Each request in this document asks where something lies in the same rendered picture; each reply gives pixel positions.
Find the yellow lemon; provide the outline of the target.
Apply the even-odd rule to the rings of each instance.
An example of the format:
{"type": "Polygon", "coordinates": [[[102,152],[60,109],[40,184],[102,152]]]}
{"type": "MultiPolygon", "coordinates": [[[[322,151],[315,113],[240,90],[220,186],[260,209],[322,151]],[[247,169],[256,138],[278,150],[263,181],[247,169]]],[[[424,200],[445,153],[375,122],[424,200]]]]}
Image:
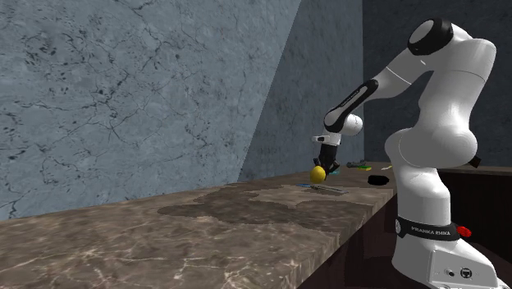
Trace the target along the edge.
{"type": "Polygon", "coordinates": [[[322,166],[315,166],[309,173],[309,179],[313,184],[320,184],[326,179],[326,171],[322,166]]]}

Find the grey flat knife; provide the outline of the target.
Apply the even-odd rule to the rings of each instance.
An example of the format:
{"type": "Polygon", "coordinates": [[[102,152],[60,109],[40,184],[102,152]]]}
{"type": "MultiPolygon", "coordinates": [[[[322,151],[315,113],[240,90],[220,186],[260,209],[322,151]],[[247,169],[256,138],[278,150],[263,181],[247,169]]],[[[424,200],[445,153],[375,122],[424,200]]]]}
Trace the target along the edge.
{"type": "Polygon", "coordinates": [[[336,187],[332,187],[332,186],[310,185],[310,188],[313,188],[315,190],[328,190],[328,191],[337,192],[340,194],[349,193],[349,191],[347,191],[347,190],[343,190],[341,188],[336,188],[336,187]]]}

